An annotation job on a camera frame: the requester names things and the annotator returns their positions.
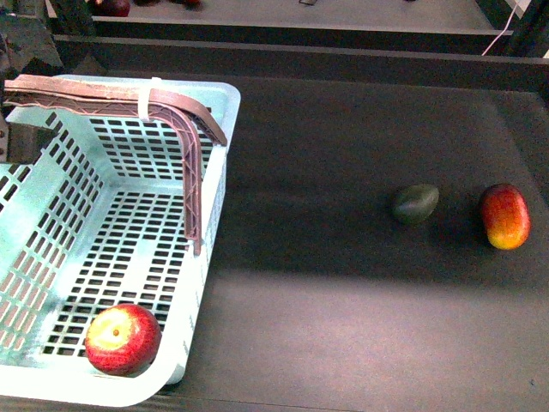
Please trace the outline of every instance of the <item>black table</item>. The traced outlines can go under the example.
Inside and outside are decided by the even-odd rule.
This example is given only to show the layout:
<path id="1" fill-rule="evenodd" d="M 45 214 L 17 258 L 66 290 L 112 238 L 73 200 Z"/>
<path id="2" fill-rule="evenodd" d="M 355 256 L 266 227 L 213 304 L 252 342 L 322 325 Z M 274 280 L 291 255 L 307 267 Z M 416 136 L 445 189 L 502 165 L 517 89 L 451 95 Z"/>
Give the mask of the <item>black table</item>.
<path id="1" fill-rule="evenodd" d="M 465 63 L 431 61 L 424 83 Z M 242 105 L 186 374 L 122 410 L 546 411 L 549 113 L 538 90 L 549 71 L 522 60 L 467 64 L 493 74 L 485 87 L 460 71 L 455 85 L 469 88 L 450 87 L 443 73 L 444 88 L 276 69 L 269 78 L 162 74 L 230 82 Z M 506 90 L 503 65 L 524 75 Z M 115 65 L 109 76 L 150 74 Z M 512 252 L 486 243 L 475 209 L 499 181 L 521 188 L 533 220 Z M 439 187 L 440 204 L 425 224 L 403 227 L 387 205 L 419 182 Z"/>

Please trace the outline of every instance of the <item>white cable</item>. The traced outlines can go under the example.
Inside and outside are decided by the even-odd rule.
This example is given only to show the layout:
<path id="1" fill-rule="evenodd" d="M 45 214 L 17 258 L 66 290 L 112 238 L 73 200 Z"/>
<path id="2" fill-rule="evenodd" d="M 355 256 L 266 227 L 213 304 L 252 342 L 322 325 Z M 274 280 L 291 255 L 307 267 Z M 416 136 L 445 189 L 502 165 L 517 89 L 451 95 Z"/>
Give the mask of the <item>white cable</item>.
<path id="1" fill-rule="evenodd" d="M 482 56 L 485 56 L 490 51 L 490 49 L 496 44 L 496 42 L 499 40 L 499 38 L 501 36 L 503 36 L 504 33 L 509 28 L 509 26 L 511 24 L 511 20 L 513 20 L 513 15 L 515 15 L 516 9 L 518 9 L 518 0 L 515 0 L 515 1 L 516 1 L 515 7 L 513 8 L 513 11 L 511 11 L 511 15 L 509 16 L 509 20 L 507 20 L 507 24 L 505 25 L 504 30 L 497 36 L 496 39 L 494 39 L 494 41 L 492 43 L 490 43 L 490 45 L 486 48 L 486 50 L 484 50 L 484 53 L 482 53 Z"/>
<path id="2" fill-rule="evenodd" d="M 148 122 L 148 100 L 151 97 L 151 89 L 154 85 L 158 85 L 162 82 L 159 77 L 153 77 L 150 82 L 141 88 L 139 91 L 139 98 L 137 99 L 137 114 L 139 119 L 143 122 Z"/>

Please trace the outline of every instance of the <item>zip tie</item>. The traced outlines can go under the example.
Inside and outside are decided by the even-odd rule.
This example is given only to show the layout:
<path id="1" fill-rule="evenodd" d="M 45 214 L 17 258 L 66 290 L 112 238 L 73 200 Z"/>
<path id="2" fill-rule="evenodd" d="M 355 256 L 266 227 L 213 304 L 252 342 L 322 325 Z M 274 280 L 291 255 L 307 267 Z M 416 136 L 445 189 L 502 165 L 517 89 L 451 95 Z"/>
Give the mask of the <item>zip tie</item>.
<path id="1" fill-rule="evenodd" d="M 154 85 L 159 85 L 162 79 L 159 77 L 153 77 L 150 82 L 141 88 L 139 91 L 139 98 L 137 100 L 137 114 L 139 119 L 143 122 L 148 122 L 148 100 L 151 97 L 151 89 Z"/>

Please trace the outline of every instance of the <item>black surface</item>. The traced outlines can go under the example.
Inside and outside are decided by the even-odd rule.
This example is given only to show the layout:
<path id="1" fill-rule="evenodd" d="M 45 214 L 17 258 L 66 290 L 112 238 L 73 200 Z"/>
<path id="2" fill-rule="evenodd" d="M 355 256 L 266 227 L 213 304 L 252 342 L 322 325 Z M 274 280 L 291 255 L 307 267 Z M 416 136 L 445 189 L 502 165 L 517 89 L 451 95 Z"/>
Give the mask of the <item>black surface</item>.
<path id="1" fill-rule="evenodd" d="M 52 29 L 63 33 L 57 19 Z M 495 30 L 390 30 L 322 27 L 250 27 L 204 24 L 162 24 L 132 21 L 96 21 L 105 38 L 213 41 L 240 44 L 313 45 L 365 50 L 439 52 L 480 55 L 499 34 Z M 493 52 L 503 50 L 510 33 L 502 36 Z"/>
<path id="2" fill-rule="evenodd" d="M 547 59 L 482 58 L 404 51 L 367 51 L 289 45 L 96 39 L 56 36 L 63 61 L 86 44 L 109 70 L 255 76 L 452 88 L 538 91 Z"/>
<path id="3" fill-rule="evenodd" d="M 480 9 L 486 15 L 488 21 L 497 29 L 503 30 L 509 16 L 511 14 L 512 8 L 505 0 L 475 0 L 479 5 Z M 516 24 L 520 19 L 514 15 L 509 29 L 514 30 Z"/>
<path id="4" fill-rule="evenodd" d="M 171 77 L 228 81 L 243 100 L 185 377 L 126 410 L 546 412 L 549 115 L 537 94 Z M 441 191 L 433 216 L 392 221 L 390 195 L 425 181 Z M 533 220 L 513 252 L 488 246 L 474 213 L 499 181 L 521 188 Z"/>

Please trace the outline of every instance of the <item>green avocado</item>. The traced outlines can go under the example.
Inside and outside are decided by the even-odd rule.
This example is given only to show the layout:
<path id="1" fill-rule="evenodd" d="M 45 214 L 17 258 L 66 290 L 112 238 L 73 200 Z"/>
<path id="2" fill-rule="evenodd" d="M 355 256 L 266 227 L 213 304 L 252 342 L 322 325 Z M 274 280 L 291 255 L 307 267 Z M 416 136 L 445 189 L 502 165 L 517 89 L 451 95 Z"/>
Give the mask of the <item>green avocado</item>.
<path id="1" fill-rule="evenodd" d="M 417 225 L 433 212 L 438 203 L 438 189 L 433 185 L 414 185 L 399 191 L 391 211 L 400 223 Z"/>

